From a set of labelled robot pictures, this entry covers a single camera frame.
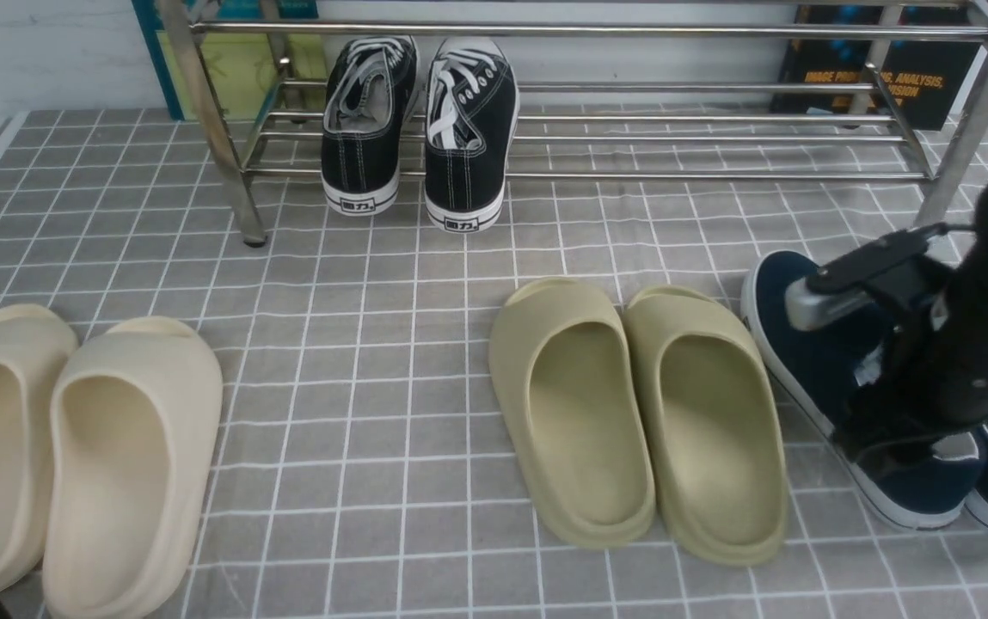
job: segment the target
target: white wall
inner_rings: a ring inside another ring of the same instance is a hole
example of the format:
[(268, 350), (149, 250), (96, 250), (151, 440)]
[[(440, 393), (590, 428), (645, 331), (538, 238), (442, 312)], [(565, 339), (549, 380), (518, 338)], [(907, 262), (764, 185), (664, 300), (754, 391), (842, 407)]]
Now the white wall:
[[(788, 5), (362, 3), (326, 17), (399, 20), (789, 23)], [(434, 40), (422, 42), (424, 58)], [(776, 77), (781, 40), (538, 40), (502, 43), (529, 81), (757, 81)], [(163, 96), (127, 0), (0, 0), (0, 111), (159, 107)]]

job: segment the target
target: gray tiled mat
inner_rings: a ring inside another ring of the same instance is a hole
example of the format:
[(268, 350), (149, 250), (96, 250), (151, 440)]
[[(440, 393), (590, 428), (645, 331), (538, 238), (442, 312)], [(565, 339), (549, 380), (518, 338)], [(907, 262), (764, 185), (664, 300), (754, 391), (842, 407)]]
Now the gray tiled mat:
[[(948, 136), (923, 136), (931, 156)], [(316, 153), (266, 154), (293, 156)], [(0, 164), (0, 305), (49, 304), (85, 337), (172, 315), (222, 362), (226, 416), (202, 536), (157, 616), (988, 619), (988, 536), (969, 524), (909, 536), (874, 521), (786, 402), (794, 509), (772, 563), (714, 567), (676, 549), (660, 524), (627, 549), (565, 548), (531, 508), (485, 365), (494, 312), (529, 279), (573, 274), (615, 302), (670, 282), (733, 307), (759, 255), (834, 258), (909, 224), (917, 189), (516, 183), (497, 226), (462, 238), (427, 223), (418, 184), (403, 184), (386, 214), (357, 220), (329, 211), (314, 184), (262, 181), (255, 195), (273, 238), (249, 250), (206, 158), (199, 128), (160, 110), (46, 111), (30, 114)], [(714, 146), (522, 146), (510, 160), (678, 163), (903, 165), (890, 150)], [(986, 181), (988, 138), (951, 218), (969, 216)], [(969, 246), (956, 238), (937, 251), (956, 260)], [(15, 616), (46, 616), (37, 574), (3, 599)]]

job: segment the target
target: rack leg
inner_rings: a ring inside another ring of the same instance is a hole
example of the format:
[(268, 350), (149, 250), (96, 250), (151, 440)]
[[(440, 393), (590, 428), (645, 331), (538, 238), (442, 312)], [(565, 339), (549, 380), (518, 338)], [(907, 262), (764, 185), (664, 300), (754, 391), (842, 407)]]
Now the rack leg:
[(207, 145), (211, 146), (211, 157), (218, 166), (219, 176), (222, 176), (223, 187), (230, 196), (230, 206), (234, 208), (234, 219), (242, 232), (242, 239), (250, 247), (263, 247), (267, 242), (265, 226), (261, 223), (261, 214), (249, 192), (249, 178), (242, 174), (242, 166), (238, 163), (237, 149), (230, 137), (230, 127), (222, 115), (222, 107), (218, 105), (218, 95), (215, 95), (211, 74), (207, 73), (203, 54), (196, 46), (191, 28), (187, 24), (187, 12), (183, 0), (158, 0), (158, 10), (164, 31), (169, 37), (169, 43), (176, 58), (176, 65), (187, 83), (188, 94), (191, 95), (195, 116), (203, 126)]
[[(258, 0), (261, 5), (261, 16), (266, 20), (280, 19), (280, 7), (277, 0)], [(286, 32), (268, 33), (268, 47), (273, 53), (273, 65), (276, 66), (276, 76), (278, 79), (293, 79), (294, 56), (291, 54), (291, 40)], [(304, 92), (296, 88), (285, 88), (284, 103), (290, 110), (306, 109)]]
[[(883, 27), (895, 27), (902, 19), (902, 7), (884, 7), (880, 13), (880, 25)], [(887, 39), (872, 40), (868, 46), (868, 57), (864, 59), (864, 66), (871, 65), (875, 73), (883, 71), (884, 60), (887, 60), (887, 52), (891, 50), (891, 41)], [(849, 113), (868, 113), (868, 105), (871, 105), (872, 97), (868, 93), (856, 93), (852, 96), (852, 103), (849, 106)]]
[(941, 222), (945, 218), (949, 204), (960, 187), (960, 181), (972, 163), (972, 157), (979, 147), (988, 126), (988, 47), (986, 58), (979, 68), (978, 77), (964, 103), (964, 113), (948, 145), (941, 166), (937, 168), (935, 179), (923, 185), (925, 199), (918, 209), (915, 226), (925, 226)]

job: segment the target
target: black canvas sneaker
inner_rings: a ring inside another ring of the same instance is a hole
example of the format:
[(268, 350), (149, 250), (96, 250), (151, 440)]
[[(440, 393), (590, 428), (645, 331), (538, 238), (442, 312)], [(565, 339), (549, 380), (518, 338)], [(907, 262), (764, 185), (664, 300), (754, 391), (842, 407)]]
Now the black canvas sneaker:
[(341, 215), (383, 212), (398, 196), (398, 140), (414, 113), (418, 50), (408, 36), (351, 40), (326, 86), (322, 185)]
[(505, 54), (490, 39), (448, 39), (428, 74), (426, 208), (436, 226), (493, 226), (505, 199), (509, 144), (520, 94)]

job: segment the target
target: shoe rack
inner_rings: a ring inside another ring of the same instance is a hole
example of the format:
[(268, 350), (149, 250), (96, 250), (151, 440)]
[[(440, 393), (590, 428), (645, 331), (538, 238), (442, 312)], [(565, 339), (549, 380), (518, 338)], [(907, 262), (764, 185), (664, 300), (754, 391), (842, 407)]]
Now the shoe rack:
[[(673, 0), (682, 3), (686, 0)], [(516, 142), (532, 144), (756, 144), (756, 145), (885, 145), (898, 149), (909, 169), (899, 172), (807, 172), (807, 171), (695, 171), (674, 169), (672, 172), (619, 172), (593, 171), (564, 172), (512, 172), (506, 174), (510, 181), (809, 181), (809, 183), (881, 183), (917, 184), (922, 188), (923, 200), (915, 224), (931, 224), (944, 217), (960, 180), (972, 161), (974, 152), (984, 137), (988, 126), (988, 3), (985, 0), (819, 0), (819, 4), (868, 4), (884, 7), (878, 25), (736, 25), (736, 24), (575, 24), (575, 23), (439, 23), (439, 22), (387, 22), (387, 21), (329, 21), (281, 19), (277, 0), (259, 0), (259, 20), (215, 20), (206, 15), (217, 15), (216, 5), (221, 0), (196, 0), (191, 8), (184, 0), (158, 0), (176, 63), (186, 78), (192, 102), (199, 122), (206, 133), (218, 172), (229, 195), (230, 206), (242, 232), (242, 238), (250, 247), (262, 247), (268, 234), (261, 223), (261, 216), (254, 204), (251, 184), (258, 176), (298, 177), (318, 179), (318, 169), (300, 166), (262, 164), (261, 154), (270, 141), (320, 140), (322, 134), (320, 111), (305, 109), (304, 93), (312, 88), (324, 88), (324, 81), (301, 79), (294, 74), (290, 60), (288, 35), (386, 35), (410, 34), (414, 36), (545, 36), (545, 38), (773, 38), (801, 40), (871, 40), (866, 67), (859, 83), (527, 83), (520, 84), (521, 93), (819, 93), (851, 95), (850, 113), (834, 116), (815, 114), (781, 113), (584, 113), (584, 114), (521, 114), (519, 122), (548, 123), (656, 123), (660, 129), (679, 123), (757, 123), (780, 126), (779, 134), (752, 134), (752, 136), (718, 136), (718, 134), (658, 133), (634, 136), (571, 136), (571, 134), (545, 134), (545, 136), (517, 136)], [(715, 0), (714, 3), (791, 4), (788, 0)], [(970, 22), (966, 25), (901, 25), (903, 4), (918, 7), (966, 8)], [(269, 45), (276, 64), (277, 79), (271, 87), (265, 103), (249, 134), (246, 148), (238, 153), (230, 129), (218, 105), (211, 76), (199, 51), (203, 39), (213, 32), (261, 33), (268, 35)], [(911, 129), (896, 105), (887, 83), (880, 76), (880, 68), (892, 40), (957, 40), (978, 43), (986, 55), (979, 74), (970, 89), (964, 113), (945, 156), (936, 169), (930, 167), (914, 130)], [(881, 110), (864, 113), (871, 101)], [(290, 121), (279, 128), (280, 121)], [(878, 134), (796, 134), (793, 126), (875, 126)], [(410, 133), (403, 140), (421, 140), (420, 134)], [(403, 176), (422, 177), (419, 169), (404, 169)]]

